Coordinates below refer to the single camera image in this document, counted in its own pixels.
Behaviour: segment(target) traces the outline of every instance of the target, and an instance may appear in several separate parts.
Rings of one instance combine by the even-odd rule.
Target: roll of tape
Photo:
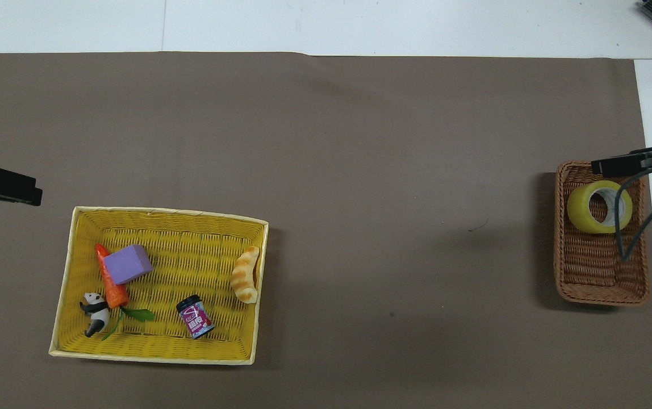
[[[614,233],[614,201],[619,185],[612,181],[598,181],[581,186],[568,197],[568,218],[578,230],[585,233]],[[603,221],[596,220],[588,209],[588,201],[594,194],[606,201],[609,213]],[[632,198],[626,191],[619,201],[619,227],[624,228],[632,218]]]

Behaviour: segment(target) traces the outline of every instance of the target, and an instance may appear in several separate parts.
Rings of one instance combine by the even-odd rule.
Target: brown table mat
[[[652,291],[552,269],[557,166],[640,147],[630,60],[0,55],[44,190],[0,203],[0,407],[652,407]],[[255,365],[49,357],[74,205],[268,220]]]

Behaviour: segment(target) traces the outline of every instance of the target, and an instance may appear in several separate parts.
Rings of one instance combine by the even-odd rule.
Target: bread roll
[[[235,296],[246,304],[258,300],[258,291],[253,282],[253,269],[256,267],[259,253],[260,249],[256,247],[246,249],[245,253],[235,261],[235,268],[230,278],[230,287],[233,287]]]

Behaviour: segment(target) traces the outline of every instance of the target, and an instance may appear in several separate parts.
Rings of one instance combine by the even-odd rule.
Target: purple block
[[[106,269],[115,284],[124,284],[152,271],[147,252],[139,244],[132,244],[103,258]]]

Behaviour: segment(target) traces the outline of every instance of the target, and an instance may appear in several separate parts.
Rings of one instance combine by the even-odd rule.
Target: white table
[[[162,50],[632,58],[652,145],[652,22],[635,2],[0,1],[0,52]]]

